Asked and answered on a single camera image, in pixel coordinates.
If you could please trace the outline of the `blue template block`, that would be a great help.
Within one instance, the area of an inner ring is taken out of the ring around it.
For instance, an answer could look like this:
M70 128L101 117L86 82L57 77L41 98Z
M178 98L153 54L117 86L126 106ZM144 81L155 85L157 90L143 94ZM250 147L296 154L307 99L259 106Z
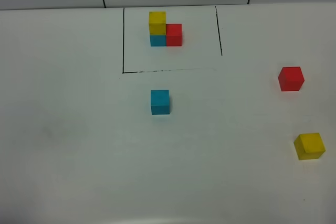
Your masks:
M165 35L150 35L151 47L165 47L166 36Z

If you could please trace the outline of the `yellow template block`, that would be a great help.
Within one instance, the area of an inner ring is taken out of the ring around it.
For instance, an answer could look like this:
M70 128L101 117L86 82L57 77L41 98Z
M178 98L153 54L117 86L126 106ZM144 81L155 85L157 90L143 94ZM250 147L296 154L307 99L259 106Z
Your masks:
M166 12L149 12L150 35L166 35Z

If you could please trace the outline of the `red template block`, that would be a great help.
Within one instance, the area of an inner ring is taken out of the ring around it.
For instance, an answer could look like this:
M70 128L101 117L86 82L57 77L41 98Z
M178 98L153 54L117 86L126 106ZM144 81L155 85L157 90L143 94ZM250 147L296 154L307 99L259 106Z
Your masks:
M166 46L182 46L182 24L166 24Z

